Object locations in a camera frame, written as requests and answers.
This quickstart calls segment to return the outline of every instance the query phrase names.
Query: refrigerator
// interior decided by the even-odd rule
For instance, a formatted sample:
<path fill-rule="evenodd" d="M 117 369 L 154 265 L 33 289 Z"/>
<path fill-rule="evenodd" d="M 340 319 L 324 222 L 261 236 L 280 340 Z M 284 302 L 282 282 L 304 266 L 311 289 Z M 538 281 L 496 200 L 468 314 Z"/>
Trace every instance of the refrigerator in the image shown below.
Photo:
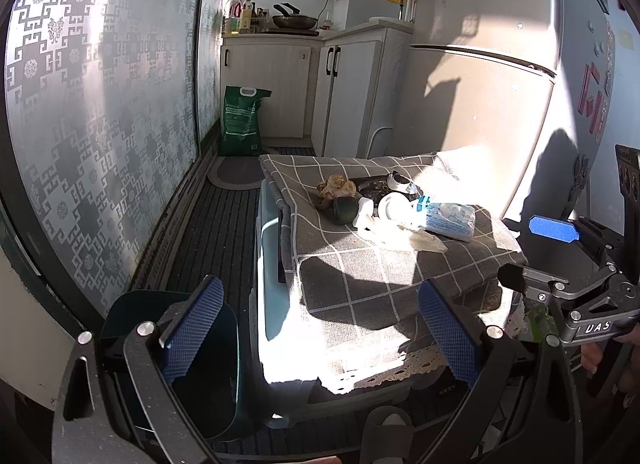
<path fill-rule="evenodd" d="M 567 218 L 613 61 L 606 0 L 417 0 L 386 154 L 447 151 L 474 203 L 523 233 L 531 215 Z"/>

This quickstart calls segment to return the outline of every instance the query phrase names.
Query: bottle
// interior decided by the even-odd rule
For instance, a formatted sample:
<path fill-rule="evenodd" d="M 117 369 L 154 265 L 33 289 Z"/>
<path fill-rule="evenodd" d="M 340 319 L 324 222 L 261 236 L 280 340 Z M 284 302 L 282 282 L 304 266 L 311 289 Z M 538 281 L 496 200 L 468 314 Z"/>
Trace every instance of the bottle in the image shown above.
<path fill-rule="evenodd" d="M 225 17 L 225 34 L 238 34 L 240 13 L 242 11 L 242 3 L 240 0 L 229 0 L 229 11 Z"/>
<path fill-rule="evenodd" d="M 332 15 L 330 14 L 330 8 L 326 10 L 326 17 L 324 18 L 324 22 L 320 26 L 322 30 L 331 30 L 331 27 L 334 23 L 331 21 Z"/>
<path fill-rule="evenodd" d="M 242 5 L 242 15 L 240 16 L 240 33 L 248 34 L 251 30 L 251 16 L 254 12 L 254 4 L 251 0 L 245 0 Z"/>

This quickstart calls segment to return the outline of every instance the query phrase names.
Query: blue textured grip pad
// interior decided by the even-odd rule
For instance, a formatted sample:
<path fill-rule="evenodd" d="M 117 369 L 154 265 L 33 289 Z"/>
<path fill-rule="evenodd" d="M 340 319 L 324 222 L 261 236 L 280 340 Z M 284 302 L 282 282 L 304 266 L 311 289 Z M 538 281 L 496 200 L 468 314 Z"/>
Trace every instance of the blue textured grip pad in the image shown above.
<path fill-rule="evenodd" d="M 186 375 L 224 301 L 222 282 L 214 278 L 164 345 L 162 376 L 167 384 Z"/>
<path fill-rule="evenodd" d="M 565 243 L 580 240 L 580 233 L 578 233 L 574 225 L 562 220 L 534 216 L 529 221 L 529 231 L 534 235 L 564 241 Z"/>
<path fill-rule="evenodd" d="M 479 349 L 429 280 L 422 282 L 418 289 L 418 304 L 455 378 L 473 386 L 480 373 Z"/>

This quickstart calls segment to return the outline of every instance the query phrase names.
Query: trash can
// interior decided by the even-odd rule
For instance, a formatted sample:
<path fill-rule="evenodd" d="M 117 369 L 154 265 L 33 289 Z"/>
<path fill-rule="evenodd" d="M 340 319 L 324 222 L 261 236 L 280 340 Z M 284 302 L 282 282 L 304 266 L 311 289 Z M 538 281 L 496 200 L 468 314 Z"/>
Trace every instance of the trash can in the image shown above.
<path fill-rule="evenodd" d="M 190 295 L 181 292 L 133 290 L 111 307 L 100 339 L 127 336 L 143 321 L 158 322 L 172 304 Z M 133 423 L 150 430 L 129 374 L 116 378 Z M 247 386 L 241 364 L 238 322 L 225 303 L 204 339 L 187 374 L 171 388 L 203 438 L 230 441 L 253 433 Z"/>

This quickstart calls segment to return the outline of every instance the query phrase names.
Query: slipper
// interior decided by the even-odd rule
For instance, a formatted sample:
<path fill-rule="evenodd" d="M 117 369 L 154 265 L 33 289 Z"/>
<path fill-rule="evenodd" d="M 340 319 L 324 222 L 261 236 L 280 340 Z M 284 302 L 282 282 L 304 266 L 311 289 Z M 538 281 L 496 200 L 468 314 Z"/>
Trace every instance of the slipper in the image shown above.
<path fill-rule="evenodd" d="M 407 412 L 396 406 L 380 406 L 372 410 L 364 425 L 360 464 L 401 463 L 409 457 L 413 439 L 414 425 Z"/>

